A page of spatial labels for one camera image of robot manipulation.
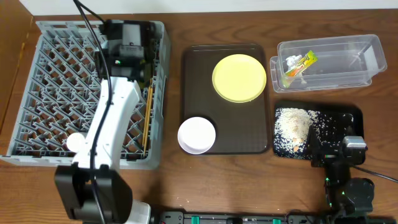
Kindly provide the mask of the rice food waste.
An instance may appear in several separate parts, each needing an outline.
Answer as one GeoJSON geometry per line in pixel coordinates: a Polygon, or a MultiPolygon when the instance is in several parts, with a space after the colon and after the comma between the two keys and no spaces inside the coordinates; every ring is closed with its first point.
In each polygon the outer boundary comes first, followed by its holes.
{"type": "Polygon", "coordinates": [[[345,136],[355,136],[354,116],[298,108],[275,111],[274,154],[279,157],[310,160],[307,154],[308,129],[313,126],[322,149],[338,149],[345,136]]]}

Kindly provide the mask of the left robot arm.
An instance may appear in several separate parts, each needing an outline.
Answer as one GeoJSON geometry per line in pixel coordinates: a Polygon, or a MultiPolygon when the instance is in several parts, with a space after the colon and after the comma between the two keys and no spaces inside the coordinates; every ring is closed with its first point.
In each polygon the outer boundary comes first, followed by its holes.
{"type": "Polygon", "coordinates": [[[69,218],[83,223],[150,223],[149,204],[135,200],[120,176],[121,149],[131,116],[154,73],[153,46],[109,45],[96,52],[100,99],[86,134],[67,141],[76,154],[58,166],[55,185],[69,218]]]}

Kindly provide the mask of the small white cup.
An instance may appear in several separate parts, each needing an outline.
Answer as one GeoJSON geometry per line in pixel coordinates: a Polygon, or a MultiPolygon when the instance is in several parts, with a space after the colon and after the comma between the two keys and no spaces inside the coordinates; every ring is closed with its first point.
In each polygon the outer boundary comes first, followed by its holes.
{"type": "Polygon", "coordinates": [[[85,142],[86,133],[72,133],[67,138],[67,148],[69,151],[77,153],[85,142]]]}

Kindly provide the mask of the white pink bowl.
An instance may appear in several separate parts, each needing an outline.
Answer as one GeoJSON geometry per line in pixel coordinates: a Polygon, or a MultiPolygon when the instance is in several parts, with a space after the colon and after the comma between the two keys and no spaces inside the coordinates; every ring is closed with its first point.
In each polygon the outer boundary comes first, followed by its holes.
{"type": "Polygon", "coordinates": [[[177,140],[185,152],[194,155],[203,154],[214,145],[216,129],[205,118],[188,118],[179,127],[177,140]]]}

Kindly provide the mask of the wooden chopstick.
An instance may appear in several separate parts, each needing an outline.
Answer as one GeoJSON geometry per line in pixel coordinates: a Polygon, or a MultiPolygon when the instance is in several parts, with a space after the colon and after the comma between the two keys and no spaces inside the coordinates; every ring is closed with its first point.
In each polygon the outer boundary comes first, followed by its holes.
{"type": "Polygon", "coordinates": [[[151,110],[151,104],[152,104],[152,93],[153,93],[153,87],[152,87],[152,83],[150,83],[149,88],[148,88],[148,93],[147,93],[146,115],[145,115],[145,120],[144,120],[144,132],[143,132],[143,139],[142,139],[142,145],[143,145],[144,149],[146,148],[146,142],[147,142],[148,127],[149,127],[149,120],[150,120],[150,110],[151,110]]]}
{"type": "Polygon", "coordinates": [[[144,149],[144,156],[146,156],[147,142],[146,142],[146,148],[144,149]]]}

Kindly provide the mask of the white tissue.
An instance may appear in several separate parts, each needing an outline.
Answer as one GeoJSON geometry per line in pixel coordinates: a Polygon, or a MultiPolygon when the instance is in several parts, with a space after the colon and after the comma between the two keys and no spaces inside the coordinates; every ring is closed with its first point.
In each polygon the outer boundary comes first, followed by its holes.
{"type": "MultiPolygon", "coordinates": [[[[288,70],[291,70],[295,67],[295,64],[302,59],[302,55],[292,55],[286,58],[286,63],[288,66],[288,70]]],[[[298,73],[297,76],[301,79],[301,84],[307,84],[307,82],[303,79],[302,73],[298,73]]]]}

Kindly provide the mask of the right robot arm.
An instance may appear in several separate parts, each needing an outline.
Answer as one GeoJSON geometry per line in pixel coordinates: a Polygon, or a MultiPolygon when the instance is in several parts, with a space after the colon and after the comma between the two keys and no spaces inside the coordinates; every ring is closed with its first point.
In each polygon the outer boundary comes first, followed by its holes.
{"type": "Polygon", "coordinates": [[[368,147],[361,136],[345,136],[337,149],[324,149],[315,129],[308,129],[311,166],[325,170],[325,194],[330,211],[314,218],[313,223],[396,223],[395,220],[369,219],[373,211],[375,185],[371,179],[352,177],[354,168],[392,182],[397,179],[361,168],[368,147]]]}

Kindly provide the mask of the yellow round plate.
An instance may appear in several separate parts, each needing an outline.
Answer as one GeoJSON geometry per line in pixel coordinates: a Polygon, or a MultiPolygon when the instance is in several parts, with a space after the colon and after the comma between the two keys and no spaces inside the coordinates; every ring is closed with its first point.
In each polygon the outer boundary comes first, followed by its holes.
{"type": "Polygon", "coordinates": [[[223,99],[246,103],[256,99],[265,89],[267,75],[262,63],[252,56],[233,54],[214,67],[211,81],[223,99]]]}

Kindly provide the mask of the green snack wrapper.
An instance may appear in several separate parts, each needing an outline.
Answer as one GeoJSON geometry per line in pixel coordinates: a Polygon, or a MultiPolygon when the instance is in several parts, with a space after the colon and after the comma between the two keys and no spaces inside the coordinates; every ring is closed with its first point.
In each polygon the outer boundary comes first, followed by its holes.
{"type": "Polygon", "coordinates": [[[299,60],[295,67],[291,70],[287,70],[282,75],[282,84],[285,88],[288,88],[291,83],[295,80],[298,73],[303,73],[308,67],[312,66],[315,62],[318,61],[318,57],[315,53],[310,50],[307,54],[302,56],[302,59],[299,60]]]}

